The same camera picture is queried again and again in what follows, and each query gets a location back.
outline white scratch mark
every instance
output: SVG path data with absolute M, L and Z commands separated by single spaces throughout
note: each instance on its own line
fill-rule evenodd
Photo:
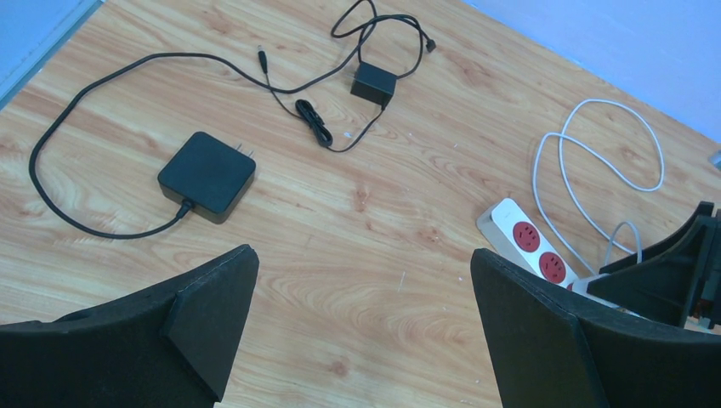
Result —
M 403 286 L 403 280 L 406 278 L 406 272 L 403 271 L 403 275 L 400 277 L 400 283 L 398 284 L 398 290 L 396 292 L 400 293 L 400 287 Z

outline white cable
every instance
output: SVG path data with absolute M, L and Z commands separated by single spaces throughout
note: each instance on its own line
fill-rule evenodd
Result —
M 566 134 L 566 130 L 568 129 L 569 125 L 571 124 L 571 120 L 573 119 L 573 116 L 578 112 L 578 110 L 581 109 L 581 107 L 584 106 L 585 104 L 593 103 L 593 102 L 614 105 L 619 108 L 622 108 L 623 110 L 627 111 L 628 113 L 631 113 L 632 115 L 636 116 L 636 118 L 639 119 L 644 124 L 644 126 L 646 126 L 646 129 L 649 131 L 651 138 L 653 138 L 654 144 L 656 145 L 656 152 L 658 153 L 658 160 L 659 160 L 659 164 L 661 165 L 661 171 L 659 174 L 658 183 L 655 186 L 648 188 L 648 187 L 641 187 L 641 186 L 635 184 L 634 182 L 632 182 L 631 180 L 626 178 L 626 176 L 624 176 L 614 165 L 612 165 L 608 160 L 606 160 L 604 157 L 602 157 L 595 150 L 591 149 L 590 147 L 586 146 L 584 143 L 582 143 L 579 140 L 576 140 Z M 568 190 L 568 194 L 569 194 L 569 196 L 571 196 L 571 199 L 573 200 L 574 204 L 576 204 L 576 208 L 578 208 L 578 211 L 604 238 L 609 240 L 609 249 L 610 249 L 610 246 L 616 246 L 616 247 L 621 248 L 625 252 L 633 253 L 633 251 L 624 247 L 623 245 L 621 245 L 620 243 L 618 243 L 616 241 L 616 233 L 618 232 L 618 230 L 621 228 L 622 225 L 628 225 L 629 227 L 631 227 L 631 230 L 633 230 L 633 233 L 636 235 L 636 246 L 637 246 L 636 253 L 638 254 L 638 261 L 641 262 L 641 260 L 642 260 L 641 259 L 641 251 L 643 248 L 641 247 L 641 239 L 640 239 L 640 235 L 639 235 L 639 230 L 636 228 L 635 225 L 633 225 L 633 223 L 631 223 L 629 221 L 624 221 L 623 223 L 619 224 L 618 227 L 616 227 L 616 230 L 614 231 L 613 235 L 608 235 L 605 231 L 603 231 L 601 229 L 601 227 L 599 227 L 591 219 L 591 216 L 588 215 L 586 210 L 583 209 L 583 206 L 578 201 L 578 199 L 576 198 L 576 194 L 573 192 L 573 189 L 571 188 L 571 183 L 569 182 L 568 176 L 565 171 L 565 162 L 564 162 L 564 156 L 563 156 L 563 143 L 564 143 L 564 141 L 568 140 L 576 145 L 581 146 L 585 151 L 587 151 L 588 153 L 590 153 L 591 155 L 593 155 L 594 157 L 599 159 L 601 162 L 603 162 L 613 173 L 616 174 L 616 176 L 618 176 L 619 179 L 621 179 L 621 181 L 623 181 L 626 185 L 633 188 L 634 190 L 643 191 L 643 192 L 652 192 L 652 191 L 656 191 L 661 188 L 661 186 L 663 185 L 664 174 L 666 173 L 666 165 L 663 160 L 663 152 L 661 151 L 661 144 L 659 143 L 658 138 L 656 137 L 656 133 L 654 133 L 651 126 L 648 124 L 648 122 L 646 120 L 644 120 L 643 117 L 641 117 L 641 115 L 639 115 L 638 113 L 636 113 L 635 110 L 633 110 L 625 105 L 622 105 L 622 104 L 619 104 L 618 102 L 615 102 L 612 100 L 607 100 L 607 99 L 586 99 L 586 100 L 582 101 L 580 104 L 578 104 L 576 106 L 576 108 L 574 108 L 571 111 L 571 113 L 568 115 L 568 119 L 566 119 L 563 129 L 561 130 L 561 133 L 556 133 L 556 132 L 546 133 L 543 136 L 543 139 L 541 139 L 541 143 L 538 145 L 538 151 L 536 152 L 536 160 L 533 163 L 533 174 L 531 175 L 531 182 L 532 182 L 532 187 L 533 187 L 533 197 L 536 199 L 536 205 L 538 206 L 538 211 L 541 213 L 541 216 L 543 217 L 543 219 L 546 220 L 548 227 L 551 228 L 551 230 L 554 232 L 554 234 L 556 234 L 556 236 L 564 244 L 564 246 L 566 248 L 568 248 L 568 250 L 571 251 L 571 253 L 573 255 L 575 255 L 576 258 L 578 258 L 578 260 L 581 261 L 583 266 L 585 266 L 592 274 L 596 275 L 596 274 L 598 274 L 598 270 L 593 269 L 591 267 L 591 265 L 586 261 L 586 259 L 584 259 L 576 250 L 574 250 L 573 247 L 571 247 L 571 244 L 569 244 L 568 241 L 556 229 L 555 225 L 548 218 L 548 215 L 546 215 L 546 212 L 543 211 L 543 206 L 542 206 L 541 200 L 538 196 L 538 181 L 537 181 L 537 179 L 538 179 L 538 162 L 539 162 L 539 159 L 541 158 L 541 152 L 543 150 L 543 146 L 546 144 L 546 141 L 548 140 L 548 138 L 550 138 L 552 136 L 559 138 L 559 165 L 560 165 L 560 169 L 561 169 L 561 176 L 563 177 L 565 187 Z

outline power strip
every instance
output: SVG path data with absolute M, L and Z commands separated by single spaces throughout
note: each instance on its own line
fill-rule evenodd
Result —
M 476 225 L 499 255 L 532 274 L 567 288 L 578 279 L 512 199 L 504 198 L 486 210 Z

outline wood surface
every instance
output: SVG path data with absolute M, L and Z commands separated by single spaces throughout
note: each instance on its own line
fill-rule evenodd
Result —
M 185 272 L 243 243 L 261 267 L 223 407 L 499 406 L 469 274 L 488 247 L 475 219 L 513 197 L 551 236 L 531 195 L 540 138 L 589 97 L 618 100 L 656 130 L 667 158 L 657 193 L 630 190 L 599 162 L 566 149 L 571 182 L 607 230 L 623 219 L 649 245 L 675 231 L 699 200 L 719 202 L 718 145 L 458 2 L 378 2 L 408 13 L 438 43 L 398 83 L 389 109 L 348 154 L 320 149 L 270 94 L 222 65 L 148 64 L 85 98 L 47 144 L 40 177 L 57 204 L 98 229 L 147 230 L 177 206 L 156 175 L 197 130 L 255 150 L 258 174 L 230 219 L 191 214 L 140 241 L 94 238 L 43 204 L 27 175 L 32 146 L 92 81 L 146 54 L 218 54 L 262 77 L 264 45 L 276 86 L 335 66 L 355 38 L 329 31 L 351 1 L 108 2 L 0 113 L 0 324 L 54 320 Z M 368 18 L 354 15 L 346 26 Z M 417 33 L 378 27 L 364 48 L 393 72 L 412 66 Z M 343 73 L 292 97 L 310 100 L 348 140 L 377 112 L 349 94 Z M 646 185 L 658 177 L 650 137 L 625 112 L 592 105 L 570 134 Z M 553 142 L 540 189 L 550 217 L 599 264 L 605 241 L 572 206 Z M 623 240 L 632 245 L 627 235 Z

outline power cord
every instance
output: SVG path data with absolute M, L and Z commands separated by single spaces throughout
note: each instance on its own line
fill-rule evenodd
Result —
M 655 147 L 656 147 L 656 152 L 658 153 L 659 164 L 660 164 L 660 166 L 661 166 L 661 171 L 660 171 L 660 174 L 659 174 L 658 183 L 657 183 L 655 186 L 653 186 L 653 187 L 641 187 L 641 186 L 635 184 L 634 182 L 632 182 L 631 180 L 629 180 L 626 176 L 624 176 L 624 175 L 623 175 L 614 165 L 612 165 L 608 160 L 606 160 L 604 157 L 602 157 L 598 152 L 596 152 L 595 150 L 591 149 L 590 147 L 588 147 L 588 146 L 585 145 L 584 143 L 580 142 L 579 140 L 574 139 L 574 138 L 572 138 L 571 136 L 569 136 L 569 135 L 566 134 L 566 131 L 568 130 L 569 125 L 571 124 L 571 120 L 572 120 L 573 117 L 576 115 L 576 113 L 577 113 L 584 105 L 590 104 L 590 103 L 600 103 L 600 104 L 614 105 L 614 106 L 619 107 L 619 108 L 627 111 L 628 113 L 634 115 L 637 119 L 639 119 L 639 121 L 641 121 L 641 123 L 644 124 L 644 126 L 646 127 L 646 129 L 649 131 L 649 133 L 650 133 L 650 135 L 651 135 L 651 138 L 653 138 L 653 142 L 654 142 L 654 145 L 655 145 Z M 569 242 L 568 242 L 568 241 L 561 235 L 561 233 L 556 229 L 554 223 L 552 223 L 551 220 L 550 220 L 550 218 L 548 218 L 548 215 L 546 214 L 546 212 L 543 211 L 543 206 L 542 206 L 542 204 L 541 204 L 541 199 L 540 199 L 539 196 L 538 196 L 538 182 L 537 182 L 537 181 L 538 181 L 538 162 L 539 162 L 540 159 L 541 159 L 541 153 L 542 153 L 542 150 L 543 150 L 543 146 L 546 144 L 546 142 L 548 141 L 548 139 L 551 138 L 551 137 L 559 138 L 559 165 L 560 165 L 560 168 L 561 168 L 561 176 L 563 177 L 565 187 L 566 187 L 566 189 L 568 190 L 568 194 L 571 196 L 571 199 L 573 200 L 574 204 L 576 204 L 576 208 L 578 208 L 578 211 L 581 212 L 581 215 L 582 215 L 604 238 L 606 238 L 607 240 L 609 240 L 609 245 L 608 245 L 608 248 L 606 249 L 606 254 L 605 254 L 605 259 L 604 259 L 604 265 L 608 264 L 608 262 L 609 262 L 610 252 L 611 252 L 611 249 L 612 249 L 613 246 L 616 246 L 616 247 L 618 247 L 618 248 L 621 248 L 624 252 L 633 253 L 633 251 L 631 251 L 630 249 L 626 248 L 625 246 L 621 245 L 618 241 L 616 241 L 616 234 L 618 233 L 619 229 L 620 229 L 622 226 L 624 226 L 624 225 L 628 226 L 628 227 L 631 229 L 631 231 L 633 232 L 633 235 L 634 235 L 635 240 L 636 240 L 637 262 L 638 262 L 638 263 L 641 263 L 641 262 L 643 261 L 642 255 L 641 255 L 643 247 L 641 246 L 641 237 L 640 237 L 639 229 L 636 228 L 636 226 L 635 226 L 633 223 L 631 223 L 630 221 L 623 221 L 622 223 L 620 223 L 620 224 L 616 227 L 616 229 L 613 231 L 613 233 L 611 233 L 610 235 L 608 235 L 608 234 L 606 234 L 606 233 L 601 229 L 601 227 L 599 227 L 598 224 L 596 224 L 596 223 L 591 219 L 591 216 L 588 215 L 588 213 L 586 212 L 586 210 L 583 209 L 583 206 L 582 206 L 581 203 L 578 201 L 578 199 L 577 199 L 577 197 L 576 197 L 576 194 L 573 192 L 573 189 L 571 188 L 571 183 L 569 182 L 569 180 L 568 180 L 568 175 L 566 174 L 566 171 L 565 171 L 565 162 L 564 162 L 564 155 L 563 155 L 563 144 L 564 144 L 564 142 L 567 140 L 567 141 L 570 141 L 571 143 L 573 143 L 573 144 L 575 144 L 575 145 L 581 146 L 585 151 L 587 151 L 588 153 L 590 153 L 591 155 L 593 155 L 594 157 L 596 157 L 597 159 L 599 159 L 601 162 L 603 162 L 613 173 L 616 174 L 616 176 L 618 176 L 619 179 L 621 179 L 626 185 L 630 186 L 630 187 L 633 188 L 634 190 L 643 191 L 643 192 L 657 191 L 657 190 L 659 190 L 659 189 L 661 188 L 661 186 L 663 185 L 663 179 L 664 179 L 665 173 L 666 173 L 666 165 L 665 165 L 664 160 L 663 160 L 663 152 L 661 151 L 661 144 L 659 143 L 658 138 L 656 137 L 656 133 L 654 133 L 654 131 L 653 131 L 653 129 L 651 128 L 651 126 L 649 125 L 649 123 L 648 123 L 641 115 L 639 115 L 635 110 L 629 108 L 628 106 L 622 105 L 622 104 L 620 104 L 620 103 L 618 103 L 618 102 L 615 102 L 615 101 L 612 101 L 612 100 L 607 100 L 607 99 L 586 99 L 586 100 L 582 101 L 580 104 L 578 104 L 578 105 L 576 106 L 576 108 L 574 108 L 574 110 L 571 111 L 571 113 L 568 115 L 568 119 L 566 119 L 565 124 L 564 124 L 564 126 L 563 126 L 563 129 L 561 129 L 561 132 L 560 132 L 560 133 L 556 133 L 556 132 L 546 133 L 546 134 L 543 136 L 543 138 L 541 139 L 541 143 L 538 145 L 538 151 L 536 152 L 536 159 L 535 159 L 535 161 L 533 162 L 533 172 L 532 172 L 532 175 L 531 175 L 531 183 L 532 183 L 532 187 L 533 187 L 533 198 L 536 200 L 536 205 L 538 206 L 538 211 L 541 213 L 541 216 L 543 217 L 543 219 L 546 220 L 546 223 L 548 224 L 548 227 L 550 227 L 550 229 L 551 229 L 551 230 L 554 232 L 554 234 L 559 238 L 559 240 L 564 244 L 564 246 L 565 246 L 566 248 L 568 248 L 568 250 L 571 251 L 571 253 L 572 253 L 574 256 L 576 256 L 576 258 L 578 258 L 579 261 L 581 261 L 581 263 L 583 264 L 583 266 L 585 266 L 585 267 L 591 272 L 591 274 L 597 275 L 597 274 L 598 274 L 598 270 L 593 269 L 593 268 L 591 267 L 590 263 L 588 263 L 588 261 L 586 261 L 586 259 L 584 259 L 575 249 L 573 249 L 573 247 L 571 246 L 571 244 L 569 244 Z
M 338 26 L 340 26 L 340 24 L 348 17 L 348 15 L 356 7 L 358 7 L 358 5 L 360 5 L 364 1 L 367 1 L 371 5 L 372 12 L 373 12 L 373 18 L 368 20 L 365 24 L 357 26 L 356 28 L 354 28 L 351 31 L 348 31 L 348 32 L 345 32 L 342 34 L 337 34 L 336 31 L 338 30 Z M 261 64 L 262 65 L 264 64 L 264 74 L 266 76 L 266 82 L 267 82 L 267 83 L 263 83 L 262 81 L 259 81 L 258 79 L 248 75 L 245 71 L 241 70 L 235 64 L 231 63 L 227 59 L 218 57 L 217 55 L 213 55 L 213 54 L 157 53 L 157 54 L 150 54 L 141 59 L 138 59 L 137 61 L 133 62 L 132 64 L 124 66 L 120 70 L 115 71 L 115 72 L 111 73 L 110 75 L 104 76 L 104 77 L 100 78 L 99 80 L 87 85 L 87 87 L 83 88 L 80 92 L 77 93 L 77 95 L 75 95 L 75 97 L 71 100 L 70 104 L 68 104 L 68 106 L 66 106 L 66 108 L 54 120 L 54 122 L 50 125 L 48 130 L 45 131 L 43 136 L 37 141 L 37 143 L 35 144 L 35 147 L 32 149 L 32 153 L 30 154 L 30 160 L 28 163 L 28 173 L 30 174 L 30 179 L 31 179 L 32 185 L 35 186 L 35 190 L 37 190 L 37 193 L 40 195 L 40 198 L 43 200 L 43 202 L 45 202 L 45 204 L 50 208 L 50 210 L 53 211 L 53 213 L 58 215 L 58 217 L 62 218 L 64 221 L 66 221 L 68 224 L 72 225 L 73 227 L 75 227 L 83 232 L 86 232 L 90 235 L 95 235 L 95 236 L 98 236 L 101 238 L 108 238 L 108 239 L 112 239 L 112 240 L 133 240 L 133 239 L 138 239 L 138 238 L 145 238 L 147 236 L 151 236 L 151 235 L 155 235 L 160 232 L 163 232 L 164 230 L 167 230 L 168 228 L 175 225 L 180 219 L 182 219 L 185 216 L 185 214 L 187 214 L 188 211 L 190 211 L 193 208 L 194 204 L 190 201 L 183 201 L 180 209 L 178 210 L 178 212 L 176 212 L 175 217 L 173 217 L 173 219 L 171 219 L 166 224 L 164 224 L 158 228 L 151 229 L 149 231 L 138 233 L 138 234 L 112 234 L 112 233 L 107 233 L 107 232 L 103 232 L 103 231 L 98 231 L 96 229 L 92 229 L 84 224 L 81 224 L 80 222 L 76 221 L 74 218 L 67 215 L 58 206 L 56 206 L 54 204 L 53 200 L 50 198 L 47 191 L 44 189 L 43 185 L 40 183 L 40 179 L 37 176 L 37 161 L 40 157 L 40 152 L 42 151 L 43 146 L 48 142 L 48 140 L 50 140 L 50 138 L 53 136 L 55 131 L 60 127 L 60 125 L 65 121 L 65 119 L 71 114 L 72 110 L 75 109 L 77 104 L 80 103 L 80 101 L 82 100 L 82 98 L 85 97 L 85 95 L 89 94 L 90 92 L 95 90 L 97 87 L 99 87 L 107 82 L 110 82 L 113 79 L 115 79 L 115 78 L 147 63 L 147 62 L 150 62 L 152 60 L 158 60 L 158 59 L 164 59 L 164 58 L 200 58 L 200 59 L 206 59 L 206 60 L 211 59 L 214 61 L 218 61 L 221 64 L 229 67 L 232 71 L 236 72 L 238 75 L 247 79 L 251 83 L 258 85 L 259 87 L 266 89 L 266 90 L 270 91 L 271 93 L 273 93 L 273 95 L 275 96 L 275 99 L 281 104 L 283 109 L 285 109 L 288 113 L 293 115 L 293 113 L 290 112 L 281 103 L 281 101 L 278 99 L 278 97 L 277 97 L 277 95 L 275 95 L 275 93 L 295 94 L 295 93 L 301 92 L 307 88 L 310 88 L 311 86 L 317 84 L 318 82 L 323 81 L 324 79 L 340 72 L 353 59 L 353 56 L 356 54 L 358 54 L 358 60 L 361 61 L 361 47 L 367 41 L 368 37 L 372 34 L 373 30 L 375 29 L 376 24 L 381 21 L 385 21 L 385 20 L 398 20 L 398 21 L 404 22 L 418 30 L 418 35 L 419 35 L 420 43 L 421 43 L 421 52 L 418 55 L 416 64 L 408 72 L 404 73 L 401 76 L 398 76 L 398 78 L 407 77 L 407 76 L 411 75 L 418 68 L 418 66 L 421 63 L 421 59 L 423 57 L 423 39 L 424 38 L 426 39 L 426 49 L 429 52 L 431 52 L 431 51 L 433 51 L 433 49 L 435 49 L 435 42 L 428 37 L 428 35 L 425 33 L 425 31 L 423 31 L 421 29 L 421 26 L 420 26 L 420 23 L 418 23 L 418 20 L 416 20 L 414 17 L 412 17 L 410 15 L 390 14 L 390 15 L 380 15 L 379 16 L 378 13 L 376 12 L 376 7 L 375 7 L 375 4 L 373 4 L 372 0 L 359 0 L 358 2 L 356 2 L 353 6 L 351 6 L 348 9 L 348 11 L 346 11 L 341 16 L 341 18 L 338 20 L 338 22 L 336 22 L 336 24 L 333 26 L 333 28 L 331 30 L 331 36 L 333 38 L 344 38 L 355 32 L 360 31 L 360 38 L 358 40 L 358 45 L 356 45 L 355 48 L 353 48 L 353 50 L 350 52 L 349 56 L 346 57 L 346 59 L 344 61 L 342 61 L 340 63 L 340 65 L 331 69 L 329 72 L 327 72 L 321 76 L 318 76 L 317 78 L 310 80 L 297 88 L 281 89 L 281 88 L 271 87 L 270 79 L 268 78 L 267 60 L 265 60 L 265 62 L 263 62 L 261 60 Z M 320 132 L 320 134 L 323 137 L 326 137 L 326 136 L 330 137 L 330 133 L 327 131 L 327 129 L 325 131 L 322 130 L 322 129 L 325 129 L 323 127 L 323 121 L 322 121 L 322 119 L 320 119 L 320 117 L 317 115 L 317 113 L 315 113 L 315 111 L 312 109 L 312 106 L 310 106 L 309 104 L 307 104 L 307 105 L 301 104 L 301 108 L 302 109 L 298 110 L 298 111 L 302 111 L 309 118 L 308 124 L 311 126 L 311 128 L 314 129 L 314 132 L 316 130 L 318 130 L 318 132 Z M 356 141 L 353 144 L 351 144 L 349 147 L 347 147 L 343 150 L 334 150 L 334 151 L 348 151 L 351 148 L 353 148 L 358 143 L 358 141 L 360 141 L 363 134 L 365 134 L 367 132 L 367 129 L 370 128 L 370 126 L 379 117 L 380 117 L 380 114 L 378 116 L 376 116 L 376 118 L 373 119 L 366 126 L 364 131 L 361 133 L 361 135 L 356 139 Z

